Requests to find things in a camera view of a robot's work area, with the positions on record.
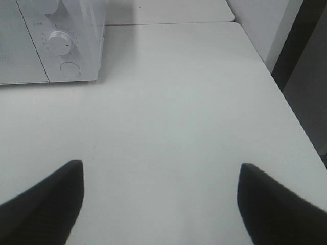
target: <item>table surface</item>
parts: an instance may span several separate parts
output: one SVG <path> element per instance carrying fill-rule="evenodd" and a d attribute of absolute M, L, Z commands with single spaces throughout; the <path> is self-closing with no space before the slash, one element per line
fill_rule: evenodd
<path fill-rule="evenodd" d="M 0 203 L 81 159 L 67 244 L 251 244 L 246 162 L 327 210 L 324 165 L 238 24 L 106 31 L 96 82 L 0 87 Z"/>
<path fill-rule="evenodd" d="M 107 25 L 227 22 L 226 0 L 109 0 Z"/>

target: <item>white wall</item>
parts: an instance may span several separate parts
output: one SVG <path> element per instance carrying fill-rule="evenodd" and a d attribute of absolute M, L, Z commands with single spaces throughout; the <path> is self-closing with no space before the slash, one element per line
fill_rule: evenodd
<path fill-rule="evenodd" d="M 303 0 L 227 0 L 272 72 Z"/>
<path fill-rule="evenodd" d="M 284 96 L 320 155 L 327 153 L 327 8 L 289 81 Z"/>

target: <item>microwave control knob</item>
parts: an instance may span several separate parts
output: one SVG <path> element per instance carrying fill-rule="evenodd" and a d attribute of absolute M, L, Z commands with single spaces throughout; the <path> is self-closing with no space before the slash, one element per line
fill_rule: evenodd
<path fill-rule="evenodd" d="M 42 14 L 53 14 L 59 7 L 60 0 L 32 0 L 34 8 Z"/>
<path fill-rule="evenodd" d="M 74 47 L 73 39 L 62 31 L 54 31 L 48 38 L 48 47 L 55 55 L 66 55 Z"/>

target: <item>microwave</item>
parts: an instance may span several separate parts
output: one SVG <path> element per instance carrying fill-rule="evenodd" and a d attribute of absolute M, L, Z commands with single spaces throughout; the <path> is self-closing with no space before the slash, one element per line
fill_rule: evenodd
<path fill-rule="evenodd" d="M 98 78 L 105 0 L 0 0 L 0 84 Z"/>

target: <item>control panel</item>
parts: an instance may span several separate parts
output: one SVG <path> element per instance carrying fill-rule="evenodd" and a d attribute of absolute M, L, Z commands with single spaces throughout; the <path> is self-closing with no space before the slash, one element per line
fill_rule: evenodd
<path fill-rule="evenodd" d="M 17 0 L 50 82 L 95 80 L 105 0 Z"/>

